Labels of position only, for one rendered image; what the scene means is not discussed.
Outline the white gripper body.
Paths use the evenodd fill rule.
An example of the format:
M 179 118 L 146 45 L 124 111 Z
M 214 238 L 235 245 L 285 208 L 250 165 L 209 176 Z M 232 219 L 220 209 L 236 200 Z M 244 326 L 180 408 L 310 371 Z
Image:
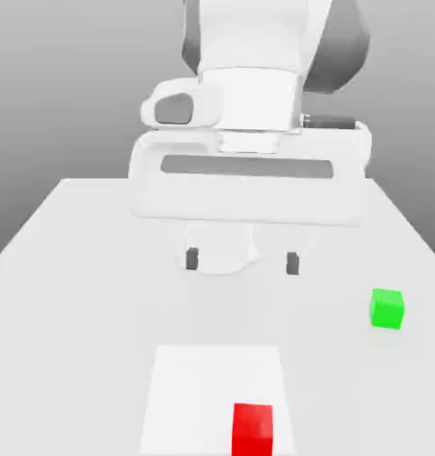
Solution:
M 273 151 L 250 152 L 271 139 Z M 132 151 L 129 204 L 143 218 L 353 226 L 371 148 L 362 123 L 274 137 L 151 131 Z

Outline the small green cube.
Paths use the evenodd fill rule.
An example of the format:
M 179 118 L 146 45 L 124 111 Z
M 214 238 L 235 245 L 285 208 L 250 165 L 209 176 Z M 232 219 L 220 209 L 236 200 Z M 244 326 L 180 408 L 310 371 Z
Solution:
M 405 313 L 403 293 L 392 289 L 373 289 L 369 306 L 374 327 L 400 330 Z

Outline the small red cube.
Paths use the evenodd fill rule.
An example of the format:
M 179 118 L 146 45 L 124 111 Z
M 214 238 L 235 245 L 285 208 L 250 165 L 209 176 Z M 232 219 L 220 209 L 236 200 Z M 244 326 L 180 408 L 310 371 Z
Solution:
M 272 456 L 273 406 L 234 405 L 231 456 Z

